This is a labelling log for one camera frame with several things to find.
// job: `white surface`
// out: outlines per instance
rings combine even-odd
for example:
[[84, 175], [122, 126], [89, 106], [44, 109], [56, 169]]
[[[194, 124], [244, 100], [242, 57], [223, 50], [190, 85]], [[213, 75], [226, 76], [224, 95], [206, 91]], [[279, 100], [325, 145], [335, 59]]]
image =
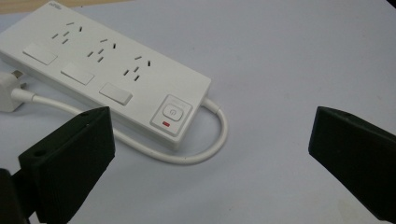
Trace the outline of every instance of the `white surface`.
[[[117, 143], [70, 223], [381, 223], [307, 148], [318, 105], [396, 133], [396, 9], [386, 1], [145, 0], [76, 10], [212, 78], [208, 96], [230, 135], [218, 155], [191, 167]], [[24, 15], [0, 16], [0, 30]], [[38, 105], [1, 113], [0, 166], [16, 172], [17, 156], [69, 119]], [[207, 147], [218, 132], [201, 109], [178, 154]]]

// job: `white plug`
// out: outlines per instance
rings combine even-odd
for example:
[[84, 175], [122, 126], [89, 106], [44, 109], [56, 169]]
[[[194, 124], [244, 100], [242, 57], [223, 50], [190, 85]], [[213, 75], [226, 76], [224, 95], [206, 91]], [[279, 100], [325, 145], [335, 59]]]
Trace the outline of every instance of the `white plug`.
[[23, 86], [18, 80], [20, 76], [21, 72], [19, 71], [12, 74], [0, 72], [0, 111], [12, 112], [22, 104], [22, 102], [12, 98], [12, 92]]

